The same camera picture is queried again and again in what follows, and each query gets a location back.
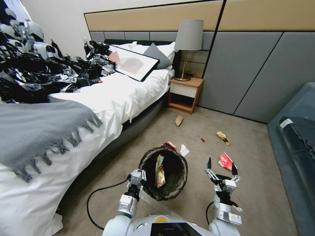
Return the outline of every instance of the nightstand drawer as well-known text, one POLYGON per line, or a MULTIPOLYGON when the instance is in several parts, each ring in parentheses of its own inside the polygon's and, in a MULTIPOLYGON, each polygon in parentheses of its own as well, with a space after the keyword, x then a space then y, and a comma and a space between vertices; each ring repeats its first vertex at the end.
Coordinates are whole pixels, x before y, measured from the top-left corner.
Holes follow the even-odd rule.
POLYGON ((194 98, 197 88, 172 83, 170 92, 194 98))

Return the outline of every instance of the framed picture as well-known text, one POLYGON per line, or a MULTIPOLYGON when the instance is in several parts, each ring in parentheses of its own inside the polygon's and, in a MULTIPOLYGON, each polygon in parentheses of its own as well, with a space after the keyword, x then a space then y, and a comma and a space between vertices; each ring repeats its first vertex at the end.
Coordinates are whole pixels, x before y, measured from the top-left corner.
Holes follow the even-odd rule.
POLYGON ((115 70, 137 81, 144 81, 160 60, 122 49, 113 45, 108 49, 109 60, 116 63, 115 70))

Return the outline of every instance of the nightstand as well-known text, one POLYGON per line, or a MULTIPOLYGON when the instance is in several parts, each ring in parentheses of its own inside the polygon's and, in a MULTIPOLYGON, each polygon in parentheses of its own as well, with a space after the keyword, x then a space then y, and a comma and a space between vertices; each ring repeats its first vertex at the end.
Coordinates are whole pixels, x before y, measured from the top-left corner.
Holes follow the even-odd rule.
POLYGON ((203 79, 191 77, 189 81, 171 80, 168 107, 192 114, 199 98, 203 79))

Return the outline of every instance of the upholstered wall panel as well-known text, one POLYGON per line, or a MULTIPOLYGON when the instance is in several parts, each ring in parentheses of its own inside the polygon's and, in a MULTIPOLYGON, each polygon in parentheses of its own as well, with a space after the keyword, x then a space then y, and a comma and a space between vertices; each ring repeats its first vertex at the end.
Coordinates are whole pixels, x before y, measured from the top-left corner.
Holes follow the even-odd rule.
POLYGON ((175 42, 177 36, 177 31, 175 32, 150 32, 150 40, 153 41, 173 41, 175 42))
POLYGON ((125 32, 104 32, 106 39, 125 39, 125 32))
POLYGON ((222 2, 182 3, 84 15, 90 31, 177 31, 183 19, 204 20, 204 30, 214 30, 222 2))
MULTIPOLYGON (((188 51, 187 61, 188 62, 198 62, 206 63, 209 51, 188 51)), ((181 61, 185 60, 186 51, 181 53, 181 61)))
POLYGON ((203 32, 202 34, 202 50, 209 51, 214 32, 203 32))
POLYGON ((280 35, 280 32, 218 32, 199 105, 233 114, 280 35))
POLYGON ((315 30, 314 0, 227 0, 219 30, 315 30))
POLYGON ((315 33, 285 32, 235 115, 268 123, 311 81, 315 82, 315 33))
POLYGON ((105 40, 104 32, 90 32, 90 34, 91 39, 95 42, 104 42, 105 40))
POLYGON ((150 40, 149 32, 125 32, 125 38, 129 40, 150 40))
MULTIPOLYGON (((196 62, 186 62, 185 73, 191 74, 193 77, 202 78, 202 73, 206 64, 196 62)), ((184 62, 179 64, 179 71, 182 73, 184 62)))

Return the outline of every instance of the brass lamp base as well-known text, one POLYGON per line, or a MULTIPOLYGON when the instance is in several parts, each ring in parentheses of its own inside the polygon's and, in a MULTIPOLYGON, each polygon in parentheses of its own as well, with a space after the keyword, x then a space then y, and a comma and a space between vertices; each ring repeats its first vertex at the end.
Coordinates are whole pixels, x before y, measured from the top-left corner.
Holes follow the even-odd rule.
POLYGON ((187 75, 187 74, 184 74, 184 76, 179 75, 179 76, 175 76, 174 79, 176 79, 178 81, 189 81, 190 75, 187 75))

